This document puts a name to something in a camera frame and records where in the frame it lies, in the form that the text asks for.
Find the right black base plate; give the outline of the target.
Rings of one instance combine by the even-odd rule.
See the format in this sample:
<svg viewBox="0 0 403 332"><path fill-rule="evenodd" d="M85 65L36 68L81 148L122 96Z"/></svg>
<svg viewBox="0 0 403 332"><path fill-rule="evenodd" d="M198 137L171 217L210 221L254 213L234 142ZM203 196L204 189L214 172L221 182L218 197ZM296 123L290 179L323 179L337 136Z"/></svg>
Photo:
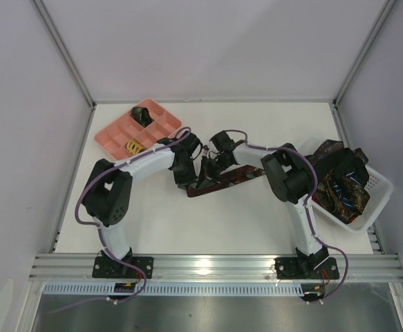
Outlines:
<svg viewBox="0 0 403 332"><path fill-rule="evenodd" d="M329 279L340 278L337 261L327 258L323 263L314 266L312 263L299 257L278 257L274 260L274 267L279 279Z"/></svg>

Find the right aluminium frame post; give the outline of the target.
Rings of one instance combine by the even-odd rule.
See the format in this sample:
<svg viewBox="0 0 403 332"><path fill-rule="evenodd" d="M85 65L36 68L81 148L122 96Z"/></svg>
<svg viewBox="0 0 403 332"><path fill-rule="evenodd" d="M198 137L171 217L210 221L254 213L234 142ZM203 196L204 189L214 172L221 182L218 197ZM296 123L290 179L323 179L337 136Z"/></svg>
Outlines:
<svg viewBox="0 0 403 332"><path fill-rule="evenodd" d="M396 5L400 1L398 0L387 0L384 2L383 6L381 7L378 16L373 22L363 44L360 48L355 61L351 65L347 75L345 76L340 88L338 89L335 97L333 98L333 104L337 108L342 100L344 99L345 94L349 90L350 86L353 83L353 80L356 78L359 70L361 69L363 63L365 62L366 58L368 57L370 51L372 50L377 38L379 37L380 33L382 32L383 27L386 25L389 17L392 15Z"/></svg>

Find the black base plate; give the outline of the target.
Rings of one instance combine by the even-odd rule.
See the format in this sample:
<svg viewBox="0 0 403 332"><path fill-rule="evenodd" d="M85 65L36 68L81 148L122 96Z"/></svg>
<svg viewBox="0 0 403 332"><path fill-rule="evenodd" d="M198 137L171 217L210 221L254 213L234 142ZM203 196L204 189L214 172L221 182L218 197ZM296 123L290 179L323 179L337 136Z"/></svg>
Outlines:
<svg viewBox="0 0 403 332"><path fill-rule="evenodd" d="M147 279L153 275L153 257L134 256L131 265L142 270ZM93 264L92 278L96 279L136 279L138 272L135 269L113 261L107 256L98 256Z"/></svg>
<svg viewBox="0 0 403 332"><path fill-rule="evenodd" d="M337 261L327 258L323 263L314 266L312 263L299 257L278 257L274 260L274 267L279 279L329 279L340 278Z"/></svg>

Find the aluminium frame post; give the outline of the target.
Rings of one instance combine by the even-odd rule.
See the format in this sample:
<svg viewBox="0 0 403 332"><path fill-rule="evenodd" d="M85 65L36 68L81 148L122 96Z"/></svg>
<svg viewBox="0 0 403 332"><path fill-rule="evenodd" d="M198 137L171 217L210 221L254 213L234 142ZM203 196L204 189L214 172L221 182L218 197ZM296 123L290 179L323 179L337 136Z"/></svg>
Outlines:
<svg viewBox="0 0 403 332"><path fill-rule="evenodd" d="M48 8L44 1L42 0L30 0L30 4L33 6L35 12L37 13L41 24L45 28L48 36L50 37L54 47L61 60L63 61L67 71L71 75L76 87L78 88L81 96L83 97L85 103L88 105L88 108L93 111L95 109L95 101L91 97L91 93L73 59L71 56L69 49L61 36L61 33L55 24L51 14L48 11Z"/></svg>
<svg viewBox="0 0 403 332"><path fill-rule="evenodd" d="M338 89L335 97L333 98L333 104L337 108L342 100L344 99L345 94L349 90L350 86L353 83L353 80L356 78L359 70L361 69L363 63L365 62L366 58L368 57L370 51L372 50L377 38L379 37L380 33L382 32L383 27L386 25L389 17L392 15L396 5L400 1L398 0L387 0L384 2L383 6L381 7L378 16L373 22L363 44L360 48L355 61L351 65L347 75L345 76L340 88Z"/></svg>

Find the dark red patterned tie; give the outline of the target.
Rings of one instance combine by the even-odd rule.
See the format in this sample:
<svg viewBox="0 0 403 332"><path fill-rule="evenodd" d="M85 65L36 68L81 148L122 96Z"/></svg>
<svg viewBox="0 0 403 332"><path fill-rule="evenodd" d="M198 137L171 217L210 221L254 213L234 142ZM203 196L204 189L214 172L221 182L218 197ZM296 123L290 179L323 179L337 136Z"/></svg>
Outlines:
<svg viewBox="0 0 403 332"><path fill-rule="evenodd" d="M212 192L228 189L230 187L234 187L235 185L253 180L264 175L265 172L262 169L258 167L244 165L221 174L219 178L219 183L213 180L206 179L203 180L200 185L190 185L186 189L186 193L189 198L194 198L210 194Z"/></svg>

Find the rolled black yellow tie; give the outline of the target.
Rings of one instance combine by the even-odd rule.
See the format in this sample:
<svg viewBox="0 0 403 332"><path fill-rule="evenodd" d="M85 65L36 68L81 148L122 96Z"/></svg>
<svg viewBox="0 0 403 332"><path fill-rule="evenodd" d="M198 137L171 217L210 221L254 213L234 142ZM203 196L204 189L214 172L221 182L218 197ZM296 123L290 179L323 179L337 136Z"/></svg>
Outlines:
<svg viewBox="0 0 403 332"><path fill-rule="evenodd" d="M146 107L133 107L131 117L142 127L148 127L153 122L153 118Z"/></svg>

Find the aluminium front rail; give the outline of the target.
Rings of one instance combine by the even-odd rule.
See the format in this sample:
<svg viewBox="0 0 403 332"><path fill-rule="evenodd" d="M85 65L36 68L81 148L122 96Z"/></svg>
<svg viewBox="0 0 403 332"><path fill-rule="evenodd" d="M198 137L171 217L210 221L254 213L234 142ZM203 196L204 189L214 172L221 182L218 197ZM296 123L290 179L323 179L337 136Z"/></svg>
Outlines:
<svg viewBox="0 0 403 332"><path fill-rule="evenodd" d="M97 254L38 254L30 281L90 281ZM274 281L275 266L292 255L136 255L154 282L251 282ZM403 283L397 255L349 255L348 283Z"/></svg>

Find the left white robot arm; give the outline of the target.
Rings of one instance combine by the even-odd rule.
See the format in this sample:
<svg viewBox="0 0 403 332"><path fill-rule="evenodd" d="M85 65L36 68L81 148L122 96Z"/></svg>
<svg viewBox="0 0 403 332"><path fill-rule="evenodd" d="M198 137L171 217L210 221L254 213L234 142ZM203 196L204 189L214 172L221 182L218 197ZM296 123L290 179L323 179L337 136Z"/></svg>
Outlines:
<svg viewBox="0 0 403 332"><path fill-rule="evenodd" d="M192 157L202 149L199 138L185 127L180 138L163 138L151 148L126 160L96 162L75 207L76 221L97 228L103 249L95 259L94 278L147 277L134 265L132 248L122 229L122 219L129 209L131 189L157 172L168 169L174 182L186 190L197 181Z"/></svg>

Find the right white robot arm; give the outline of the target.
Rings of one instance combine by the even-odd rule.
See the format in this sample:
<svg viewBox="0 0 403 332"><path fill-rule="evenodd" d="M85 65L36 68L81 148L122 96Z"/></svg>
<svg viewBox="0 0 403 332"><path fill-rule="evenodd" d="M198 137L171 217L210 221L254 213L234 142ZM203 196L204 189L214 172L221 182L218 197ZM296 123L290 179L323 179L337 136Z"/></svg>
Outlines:
<svg viewBox="0 0 403 332"><path fill-rule="evenodd" d="M210 139L216 148L213 158L203 156L196 183L198 191L212 191L225 182L231 166L252 166L263 170L273 194L286 204L296 234L298 269L304 277L322 276L319 270L329 259L328 249L315 232L311 198L317 189L317 175L310 162L293 145L269 148L234 141L226 131Z"/></svg>

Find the white plastic basket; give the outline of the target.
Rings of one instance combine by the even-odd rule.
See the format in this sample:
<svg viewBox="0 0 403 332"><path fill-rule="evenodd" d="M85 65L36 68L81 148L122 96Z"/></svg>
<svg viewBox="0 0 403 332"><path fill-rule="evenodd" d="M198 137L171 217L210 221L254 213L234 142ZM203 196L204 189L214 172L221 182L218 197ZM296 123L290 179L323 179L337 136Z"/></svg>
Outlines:
<svg viewBox="0 0 403 332"><path fill-rule="evenodd" d="M312 155L325 140L326 139L319 136L311 136L301 141L297 147L298 151L306 157ZM370 179L366 185L366 191L371 197L362 215L358 216L352 223L346 225L312 200L315 214L327 222L339 225L354 234L365 232L377 219L393 192L393 185L387 178L369 167L368 163L366 164L366 169L370 175Z"/></svg>

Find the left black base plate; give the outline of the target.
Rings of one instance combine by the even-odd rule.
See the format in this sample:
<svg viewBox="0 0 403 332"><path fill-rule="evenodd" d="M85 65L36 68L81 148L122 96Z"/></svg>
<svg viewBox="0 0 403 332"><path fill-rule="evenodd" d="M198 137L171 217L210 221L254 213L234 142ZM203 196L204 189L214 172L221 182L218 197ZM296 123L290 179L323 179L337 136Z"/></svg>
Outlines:
<svg viewBox="0 0 403 332"><path fill-rule="evenodd" d="M147 279L153 275L153 257L134 256L131 265L142 270ZM93 264L92 278L96 279L136 279L138 272L135 269L113 261L107 256L98 256Z"/></svg>

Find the rolled yellow patterned tie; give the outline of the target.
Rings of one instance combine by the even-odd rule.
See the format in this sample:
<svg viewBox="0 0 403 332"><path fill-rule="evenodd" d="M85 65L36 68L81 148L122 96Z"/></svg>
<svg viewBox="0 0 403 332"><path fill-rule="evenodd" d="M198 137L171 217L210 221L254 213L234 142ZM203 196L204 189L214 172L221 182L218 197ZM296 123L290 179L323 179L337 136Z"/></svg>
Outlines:
<svg viewBox="0 0 403 332"><path fill-rule="evenodd" d="M137 155L141 152L144 152L147 148L138 142L136 139L132 138L130 139L125 146L126 150L131 154L131 155Z"/></svg>

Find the pile of dark ties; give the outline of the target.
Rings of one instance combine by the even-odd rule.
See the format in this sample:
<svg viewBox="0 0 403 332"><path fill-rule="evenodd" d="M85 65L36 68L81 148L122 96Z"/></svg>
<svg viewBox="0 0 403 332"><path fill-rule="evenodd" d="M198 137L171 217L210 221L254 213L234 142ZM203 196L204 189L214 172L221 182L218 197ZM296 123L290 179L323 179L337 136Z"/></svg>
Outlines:
<svg viewBox="0 0 403 332"><path fill-rule="evenodd" d="M362 215L371 197L366 191L368 158L362 149L325 140L307 159L318 178L313 201L346 225Z"/></svg>

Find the left aluminium frame post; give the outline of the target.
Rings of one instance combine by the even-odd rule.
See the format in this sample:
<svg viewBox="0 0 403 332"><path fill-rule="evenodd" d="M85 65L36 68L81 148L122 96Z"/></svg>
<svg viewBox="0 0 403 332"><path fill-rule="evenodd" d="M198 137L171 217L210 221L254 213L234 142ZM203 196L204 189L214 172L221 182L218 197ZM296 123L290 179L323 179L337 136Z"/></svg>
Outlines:
<svg viewBox="0 0 403 332"><path fill-rule="evenodd" d="M88 105L88 108L93 111L95 109L95 101L91 97L91 93L73 59L71 56L69 49L61 36L61 33L55 24L51 14L48 11L48 8L44 1L42 0L30 0L30 4L33 6L35 12L37 13L41 24L45 28L48 36L50 37L54 47L61 60L63 61L67 71L71 75L76 87L78 88L81 96L83 97L85 103Z"/></svg>

